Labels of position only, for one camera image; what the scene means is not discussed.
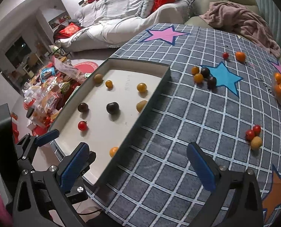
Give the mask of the dark cherry by star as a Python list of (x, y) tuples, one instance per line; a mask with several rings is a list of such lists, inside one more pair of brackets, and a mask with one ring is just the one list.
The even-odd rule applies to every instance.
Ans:
[(204, 77), (204, 79), (208, 79), (210, 76), (210, 70), (207, 67), (202, 67), (200, 73)]

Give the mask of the dark round cherry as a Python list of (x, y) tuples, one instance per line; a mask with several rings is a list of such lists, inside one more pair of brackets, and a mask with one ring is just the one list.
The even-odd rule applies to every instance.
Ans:
[(87, 103), (80, 103), (77, 107), (77, 110), (81, 113), (87, 113), (89, 110)]

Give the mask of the grey checked star tablecloth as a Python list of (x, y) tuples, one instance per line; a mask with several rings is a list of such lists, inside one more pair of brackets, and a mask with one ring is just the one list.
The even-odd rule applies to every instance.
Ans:
[[(209, 197), (186, 150), (196, 142), (219, 165), (257, 177), (265, 226), (281, 212), (281, 106), (271, 91), (277, 59), (237, 35), (174, 25), (173, 45), (141, 32), (115, 58), (169, 64), (170, 80), (106, 184), (89, 197), (123, 226), (187, 226)], [(236, 60), (243, 52), (246, 60)], [(229, 58), (222, 54), (228, 52)], [(194, 82), (191, 69), (207, 67), (217, 79)], [(261, 126), (263, 143), (252, 150), (247, 130)]]

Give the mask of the yellow longan near tomatoes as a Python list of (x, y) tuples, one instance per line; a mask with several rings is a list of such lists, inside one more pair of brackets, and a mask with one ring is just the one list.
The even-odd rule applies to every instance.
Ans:
[(250, 147), (252, 150), (258, 150), (262, 146), (262, 139), (259, 136), (255, 136), (251, 142), (250, 142)]

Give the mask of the dark cherry lower cluster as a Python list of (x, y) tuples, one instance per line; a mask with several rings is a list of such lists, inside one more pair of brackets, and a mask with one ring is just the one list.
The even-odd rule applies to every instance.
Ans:
[(208, 89), (214, 89), (217, 85), (217, 79), (216, 77), (214, 76), (210, 76), (208, 79), (207, 79), (207, 87)]

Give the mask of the orange kumquat far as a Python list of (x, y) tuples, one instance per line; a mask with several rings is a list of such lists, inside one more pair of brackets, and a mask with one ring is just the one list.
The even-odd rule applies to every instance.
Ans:
[(246, 60), (246, 55), (243, 52), (237, 51), (235, 53), (235, 58), (236, 58), (237, 61), (239, 61), (241, 63), (244, 63), (245, 60)]

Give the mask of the dark heart-shaped cherry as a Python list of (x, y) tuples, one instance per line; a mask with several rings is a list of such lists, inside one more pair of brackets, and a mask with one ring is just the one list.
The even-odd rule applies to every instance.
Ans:
[(108, 103), (106, 110), (111, 115), (116, 114), (119, 111), (119, 104), (117, 102)]

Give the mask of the orange kumquat by star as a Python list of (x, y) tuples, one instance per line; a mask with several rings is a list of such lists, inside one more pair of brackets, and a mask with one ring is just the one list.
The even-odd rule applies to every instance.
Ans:
[(200, 73), (200, 68), (198, 66), (194, 66), (192, 69), (191, 69), (191, 74), (192, 75), (196, 75)]

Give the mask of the pile of snack bags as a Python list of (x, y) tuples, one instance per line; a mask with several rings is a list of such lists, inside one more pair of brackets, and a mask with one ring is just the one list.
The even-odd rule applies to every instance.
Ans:
[(26, 117), (36, 126), (47, 128), (75, 88), (86, 79), (85, 74), (72, 66), (67, 58), (61, 61), (52, 57), (23, 91)]

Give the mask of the orange kumquat lower cluster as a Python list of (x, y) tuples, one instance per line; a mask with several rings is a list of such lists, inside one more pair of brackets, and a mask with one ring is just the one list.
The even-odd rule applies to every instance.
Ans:
[(201, 73), (197, 73), (194, 75), (194, 82), (196, 84), (201, 84), (204, 81), (204, 77)]

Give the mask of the orange kumquat in tray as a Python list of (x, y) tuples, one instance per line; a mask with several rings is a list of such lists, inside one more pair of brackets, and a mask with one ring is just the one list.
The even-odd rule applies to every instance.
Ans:
[(139, 93), (146, 93), (147, 92), (147, 85), (144, 82), (141, 82), (137, 85), (137, 91)]

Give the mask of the brown longan far corner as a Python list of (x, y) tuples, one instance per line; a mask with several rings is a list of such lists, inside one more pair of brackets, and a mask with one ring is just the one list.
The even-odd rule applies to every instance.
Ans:
[(102, 74), (96, 74), (95, 76), (94, 76), (94, 82), (96, 83), (96, 84), (101, 84), (102, 82), (103, 82), (103, 75)]

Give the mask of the white covered sofa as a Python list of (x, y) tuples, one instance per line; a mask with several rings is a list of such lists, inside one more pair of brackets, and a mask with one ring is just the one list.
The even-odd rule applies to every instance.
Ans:
[(66, 52), (119, 48), (153, 24), (184, 24), (190, 18), (190, 0), (175, 0), (151, 12), (154, 0), (98, 0), (77, 10), (81, 30), (55, 44)]

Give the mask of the orange kumquat tray edge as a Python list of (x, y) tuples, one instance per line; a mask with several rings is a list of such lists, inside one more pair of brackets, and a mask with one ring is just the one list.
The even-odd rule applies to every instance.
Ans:
[(112, 147), (109, 151), (109, 155), (111, 158), (113, 158), (115, 156), (115, 154), (117, 153), (118, 151), (118, 147)]

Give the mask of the red cushion on sofa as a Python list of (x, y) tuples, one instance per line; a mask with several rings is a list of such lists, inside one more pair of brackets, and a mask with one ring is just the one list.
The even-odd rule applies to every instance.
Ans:
[(58, 37), (61, 39), (69, 38), (80, 30), (80, 26), (75, 23), (70, 23), (68, 26), (58, 32)]

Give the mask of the red round floor mat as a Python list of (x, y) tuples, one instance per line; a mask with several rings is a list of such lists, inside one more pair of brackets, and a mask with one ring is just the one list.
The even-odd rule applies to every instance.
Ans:
[[(81, 63), (77, 63), (76, 65), (74, 65), (75, 68), (77, 68), (80, 72), (86, 74), (92, 74), (98, 67), (99, 65), (93, 61), (83, 61)], [(34, 128), (32, 130), (32, 135), (33, 136), (40, 136), (43, 135), (45, 133), (47, 133), (47, 131), (49, 130), (51, 124), (53, 123), (53, 120), (48, 119), (48, 124), (46, 125), (45, 128), (39, 127), (37, 126), (36, 128)]]

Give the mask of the pink crumpled blanket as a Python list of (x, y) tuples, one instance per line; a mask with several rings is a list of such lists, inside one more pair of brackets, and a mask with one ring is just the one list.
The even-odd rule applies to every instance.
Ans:
[(199, 17), (213, 28), (243, 36), (276, 58), (281, 56), (281, 48), (273, 39), (266, 21), (246, 6), (232, 2), (211, 2), (208, 11)]

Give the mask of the white shallow tray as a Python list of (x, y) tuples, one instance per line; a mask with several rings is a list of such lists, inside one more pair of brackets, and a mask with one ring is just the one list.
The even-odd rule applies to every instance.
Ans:
[[(94, 82), (96, 74), (104, 76), (101, 84)], [(96, 159), (91, 164), (90, 170), (84, 174), (86, 182), (97, 185), (106, 179), (150, 111), (169, 76), (168, 64), (109, 58), (88, 77), (63, 106), (50, 127), (60, 132), (54, 142), (64, 156), (71, 154), (80, 142), (87, 143), (90, 151), (96, 153)], [(107, 80), (113, 82), (112, 89), (106, 87)], [(147, 85), (146, 93), (137, 91), (137, 85), (141, 82)], [(146, 100), (147, 104), (139, 113), (136, 105), (142, 100)], [(113, 115), (106, 110), (107, 104), (112, 102), (119, 104), (119, 111)], [(77, 110), (80, 103), (88, 104), (87, 113)], [(86, 131), (78, 129), (78, 123), (83, 120), (88, 125)], [(109, 155), (112, 147), (118, 147), (113, 158)]]

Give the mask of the tan longan in tray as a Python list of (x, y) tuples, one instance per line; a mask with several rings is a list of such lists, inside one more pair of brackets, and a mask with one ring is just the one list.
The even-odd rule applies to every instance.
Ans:
[(146, 106), (147, 101), (146, 100), (142, 100), (139, 103), (137, 103), (136, 105), (136, 110), (141, 113), (141, 111), (143, 110), (143, 108)]

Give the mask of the small orange kumquat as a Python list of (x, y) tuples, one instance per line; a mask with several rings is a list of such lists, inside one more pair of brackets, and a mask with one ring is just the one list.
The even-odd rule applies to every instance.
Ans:
[(105, 82), (105, 85), (108, 89), (112, 89), (113, 88), (113, 82), (111, 80), (107, 80)]

